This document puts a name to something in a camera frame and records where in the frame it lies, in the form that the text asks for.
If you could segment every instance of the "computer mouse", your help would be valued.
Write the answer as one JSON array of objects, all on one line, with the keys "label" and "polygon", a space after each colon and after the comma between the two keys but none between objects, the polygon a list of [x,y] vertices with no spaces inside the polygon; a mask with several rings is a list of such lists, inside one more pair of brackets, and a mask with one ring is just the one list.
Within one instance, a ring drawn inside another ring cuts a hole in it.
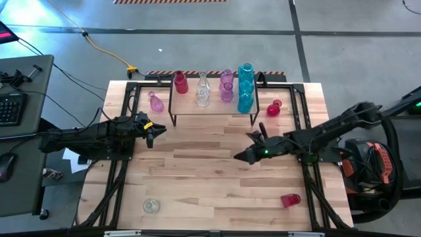
[{"label": "computer mouse", "polygon": [[10,152],[0,156],[0,182],[6,182],[11,178],[14,162],[17,157],[17,154]]}]

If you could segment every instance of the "concrete floor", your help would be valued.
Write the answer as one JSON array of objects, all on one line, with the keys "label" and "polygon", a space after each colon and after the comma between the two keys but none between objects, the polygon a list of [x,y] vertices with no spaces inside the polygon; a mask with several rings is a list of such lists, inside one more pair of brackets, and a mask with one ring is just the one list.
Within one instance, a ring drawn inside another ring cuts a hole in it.
[{"label": "concrete floor", "polygon": [[[170,30],[293,30],[288,0],[228,0],[226,3],[113,5],[106,0],[52,1],[82,27]],[[400,0],[295,0],[301,30],[421,32],[421,16]],[[421,11],[421,1],[407,0]],[[29,26],[73,25],[44,0],[8,0],[0,20]],[[125,65],[94,50],[80,34],[47,34],[28,28],[18,35],[79,79],[106,88],[109,80],[126,80]],[[282,70],[288,82],[302,82],[295,36],[209,34],[92,34],[101,47],[147,70],[223,70],[244,62],[259,70]],[[331,117],[359,101],[392,105],[420,85],[421,43],[410,37],[303,37],[311,82],[321,82]],[[18,43],[0,45],[0,58],[32,55]],[[53,69],[48,94],[87,124],[102,101]],[[46,100],[43,117],[60,128],[77,126]],[[355,131],[347,137],[379,137]],[[81,184],[47,189],[46,221],[20,215],[0,219],[0,232],[69,227]],[[421,201],[401,201],[386,217],[359,224],[376,232],[421,236],[417,225]]]}]

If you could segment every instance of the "white paper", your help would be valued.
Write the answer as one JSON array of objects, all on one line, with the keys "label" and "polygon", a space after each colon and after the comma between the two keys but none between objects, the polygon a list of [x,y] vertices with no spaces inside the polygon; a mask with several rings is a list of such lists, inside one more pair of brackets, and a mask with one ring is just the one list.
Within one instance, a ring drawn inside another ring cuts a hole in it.
[{"label": "white paper", "polygon": [[63,159],[70,160],[70,167],[72,169],[72,174],[74,174],[75,172],[85,170],[89,167],[89,165],[79,165],[78,164],[79,154],[74,153],[73,151],[70,151],[67,148],[64,151]]}]

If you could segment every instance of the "yellow cable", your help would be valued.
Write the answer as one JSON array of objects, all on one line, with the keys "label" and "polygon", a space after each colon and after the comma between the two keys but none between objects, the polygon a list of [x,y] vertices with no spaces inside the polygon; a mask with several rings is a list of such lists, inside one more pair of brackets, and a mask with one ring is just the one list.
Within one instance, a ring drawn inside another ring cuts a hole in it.
[{"label": "yellow cable", "polygon": [[[51,6],[53,6],[56,10],[58,10],[64,17],[66,17],[69,21],[71,21],[75,26],[77,26],[79,29],[80,29],[80,31],[83,33],[83,32],[85,32],[85,30],[84,29],[82,29],[82,27],[80,27],[76,22],[74,22],[72,19],[70,19],[68,16],[66,16],[66,14],[64,13],[64,12],[62,12],[58,7],[56,7],[54,4],[52,4],[49,0],[47,0],[47,2],[51,5]],[[87,40],[91,43],[91,45],[94,47],[94,48],[96,48],[96,49],[98,49],[98,50],[100,50],[101,52],[103,52],[103,53],[107,53],[107,54],[109,54],[109,55],[111,55],[111,56],[113,56],[113,57],[116,57],[117,59],[119,59],[120,61],[122,61],[123,63],[125,63],[126,65],[127,65],[127,67],[128,68],[133,68],[133,66],[132,65],[130,65],[129,63],[127,63],[124,59],[122,59],[122,58],[120,58],[119,56],[117,56],[117,55],[115,55],[114,53],[111,53],[110,51],[107,51],[107,50],[104,50],[104,49],[101,49],[100,47],[98,47],[98,46],[96,46],[94,43],[93,43],[93,41],[92,41],[92,39],[89,37],[89,36],[85,36],[86,38],[87,38]]]}]

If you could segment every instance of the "warning tape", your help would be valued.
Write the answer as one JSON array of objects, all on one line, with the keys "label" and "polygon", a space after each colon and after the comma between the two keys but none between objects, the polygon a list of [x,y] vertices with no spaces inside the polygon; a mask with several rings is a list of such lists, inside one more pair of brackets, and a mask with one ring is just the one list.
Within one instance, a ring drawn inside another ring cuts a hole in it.
[{"label": "warning tape", "polygon": [[[199,74],[200,71],[182,71],[185,75],[192,75],[192,74]],[[221,75],[224,71],[207,71],[207,74],[210,75]],[[146,75],[148,74],[157,74],[157,75],[162,75],[162,74],[174,74],[176,73],[176,71],[147,71]],[[284,75],[284,72],[280,72],[280,71],[264,71],[261,72],[265,75]]]},{"label": "warning tape", "polygon": [[223,3],[227,0],[114,0],[114,4],[153,4],[153,3]]}]

